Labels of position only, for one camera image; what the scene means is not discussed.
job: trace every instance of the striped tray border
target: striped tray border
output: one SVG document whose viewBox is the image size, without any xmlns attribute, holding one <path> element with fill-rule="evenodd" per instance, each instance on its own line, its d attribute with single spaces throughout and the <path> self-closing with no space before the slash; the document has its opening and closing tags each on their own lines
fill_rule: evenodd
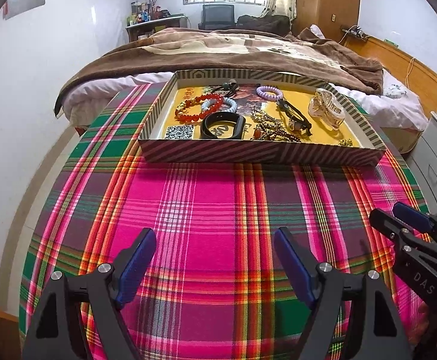
<svg viewBox="0 0 437 360">
<path fill-rule="evenodd" d="M 317 143 L 264 142 L 225 139 L 149 139 L 158 116 L 178 80 L 191 79 L 267 80 L 291 83 L 332 92 L 364 131 L 371 148 L 342 147 Z M 240 69 L 180 70 L 164 86 L 144 118 L 138 138 L 148 162 L 250 162 L 320 166 L 376 166 L 386 151 L 385 143 L 368 120 L 330 84 L 289 73 Z"/>
</svg>

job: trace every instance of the black chair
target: black chair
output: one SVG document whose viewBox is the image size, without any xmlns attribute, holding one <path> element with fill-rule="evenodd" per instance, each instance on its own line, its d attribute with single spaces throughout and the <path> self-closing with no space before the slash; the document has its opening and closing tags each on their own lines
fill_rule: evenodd
<svg viewBox="0 0 437 360">
<path fill-rule="evenodd" d="M 203 4 L 199 30 L 230 30 L 235 28 L 235 24 L 233 4 Z"/>
</svg>

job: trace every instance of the light blue bracelet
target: light blue bracelet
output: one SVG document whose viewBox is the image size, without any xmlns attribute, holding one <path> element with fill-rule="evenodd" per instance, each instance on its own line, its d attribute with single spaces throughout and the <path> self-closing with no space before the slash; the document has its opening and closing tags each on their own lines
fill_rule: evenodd
<svg viewBox="0 0 437 360">
<path fill-rule="evenodd" d="M 205 111 L 207 111 L 209 108 L 210 108 L 210 105 L 212 105 L 212 104 L 215 104 L 215 102 L 216 102 L 216 100 L 215 99 L 212 99 L 212 100 L 205 100 L 203 103 L 202 103 L 202 112 L 205 112 Z M 233 99 L 231 99 L 231 98 L 229 98 L 229 97 L 225 97 L 224 99 L 223 99 L 223 103 L 224 104 L 227 104 L 230 108 L 229 109 L 226 109 L 226 110 L 224 110 L 224 112 L 232 112 L 232 113 L 235 113 L 236 111 L 237 111 L 237 109 L 238 109 L 238 105 L 237 105 L 237 103 L 235 102 L 235 100 L 233 100 Z"/>
</svg>

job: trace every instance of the table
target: table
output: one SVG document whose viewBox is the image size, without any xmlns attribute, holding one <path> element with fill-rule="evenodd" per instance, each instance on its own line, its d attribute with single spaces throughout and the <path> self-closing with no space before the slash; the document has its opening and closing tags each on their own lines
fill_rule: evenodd
<svg viewBox="0 0 437 360">
<path fill-rule="evenodd" d="M 180 16 L 171 16 L 171 17 L 164 17 L 163 19 L 156 19 L 156 20 L 149 20 L 149 21 L 143 21 L 138 24 L 134 24 L 131 26 L 126 27 L 126 30 L 129 35 L 129 42 L 134 42 L 137 40 L 139 35 L 144 35 L 148 32 L 153 31 L 156 27 L 159 26 L 166 26 L 168 27 L 180 27 L 180 19 L 184 19 L 185 15 Z"/>
<path fill-rule="evenodd" d="M 391 271 L 392 244 L 368 223 L 370 210 L 391 210 L 398 200 L 427 209 L 396 149 L 390 147 L 377 167 L 362 169 L 147 163 L 137 137 L 163 85 L 119 93 L 59 174 L 23 269 L 22 338 L 55 269 L 91 272 L 143 227 L 155 230 L 157 251 L 122 315 L 145 359 L 288 356 L 309 311 L 273 252 L 271 237 L 280 226 L 319 261 L 350 273 L 382 272 L 410 327 L 419 299 Z M 348 313 L 345 306 L 334 358 Z M 82 318 L 94 357 L 104 359 L 88 306 Z"/>
</svg>

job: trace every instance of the red beaded bracelet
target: red beaded bracelet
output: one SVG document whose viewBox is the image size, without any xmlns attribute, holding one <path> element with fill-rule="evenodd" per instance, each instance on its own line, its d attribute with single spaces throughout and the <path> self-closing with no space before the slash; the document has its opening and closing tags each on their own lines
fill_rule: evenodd
<svg viewBox="0 0 437 360">
<path fill-rule="evenodd" d="M 200 104 L 203 100 L 216 100 L 215 104 L 210 106 L 210 108 L 206 111 L 200 112 L 200 114 L 195 115 L 187 115 L 185 113 L 185 109 L 191 107 L 192 105 Z M 201 96 L 197 96 L 191 100 L 182 101 L 177 109 L 175 110 L 175 118 L 180 122 L 190 123 L 190 122 L 198 122 L 199 119 L 205 119 L 207 115 L 212 114 L 213 112 L 220 109 L 223 104 L 223 96 L 220 96 L 217 93 L 203 94 Z"/>
</svg>

